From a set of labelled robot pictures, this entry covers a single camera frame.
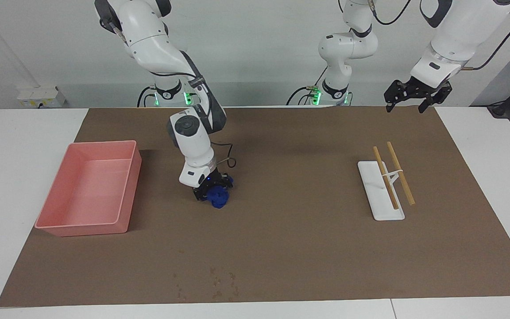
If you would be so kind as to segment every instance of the black circular joint cap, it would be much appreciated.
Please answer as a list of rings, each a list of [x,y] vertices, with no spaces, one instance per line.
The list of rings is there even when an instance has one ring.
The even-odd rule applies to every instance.
[[[200,127],[200,120],[198,117],[193,117],[192,115],[186,115],[185,117],[180,117],[178,121],[174,124],[174,130],[176,133],[180,135],[184,135],[186,137],[193,136],[198,132]]]

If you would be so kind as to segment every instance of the green light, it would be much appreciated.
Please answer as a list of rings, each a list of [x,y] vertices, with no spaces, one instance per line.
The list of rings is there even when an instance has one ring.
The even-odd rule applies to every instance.
[[[184,92],[184,101],[186,102],[186,105],[192,104],[192,97],[190,97],[190,94]]]
[[[314,94],[314,97],[312,98],[312,104],[319,105],[321,97],[322,97],[322,92],[320,92],[320,90],[317,89],[316,93]]]

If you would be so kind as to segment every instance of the blue object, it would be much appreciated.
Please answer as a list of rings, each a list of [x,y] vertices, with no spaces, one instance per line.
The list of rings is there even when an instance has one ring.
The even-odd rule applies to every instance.
[[[213,186],[208,190],[207,200],[209,200],[215,208],[224,207],[228,199],[229,193],[223,186]]]

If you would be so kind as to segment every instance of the robotic arm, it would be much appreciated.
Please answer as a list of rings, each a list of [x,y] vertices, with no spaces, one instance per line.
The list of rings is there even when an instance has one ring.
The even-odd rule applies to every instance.
[[[348,60],[370,57],[377,51],[377,36],[372,32],[373,14],[368,0],[347,0],[344,21],[349,32],[331,34],[320,41],[318,52],[328,63],[321,84],[322,100],[342,105],[348,94],[352,67]]]
[[[452,91],[448,81],[459,73],[510,13],[510,0],[421,0],[421,13],[436,29],[407,83],[395,80],[385,92],[387,111],[411,98],[424,99],[423,113]]]
[[[183,76],[200,99],[198,105],[172,115],[167,124],[185,158],[180,182],[193,187],[198,200],[205,200],[213,186],[231,188],[231,177],[216,167],[208,136],[223,129],[225,111],[192,59],[170,43],[168,27],[160,19],[170,13],[170,0],[95,0],[95,7],[101,26],[119,35],[127,53],[154,76],[157,97],[172,99],[182,90],[182,82],[168,79]],[[176,86],[160,89],[167,83]]]

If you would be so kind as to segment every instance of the white electrical box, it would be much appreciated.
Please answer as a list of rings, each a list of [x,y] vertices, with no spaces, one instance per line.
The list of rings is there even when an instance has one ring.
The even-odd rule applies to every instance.
[[[17,99],[21,106],[27,109],[61,108],[66,101],[57,87],[23,89]]]

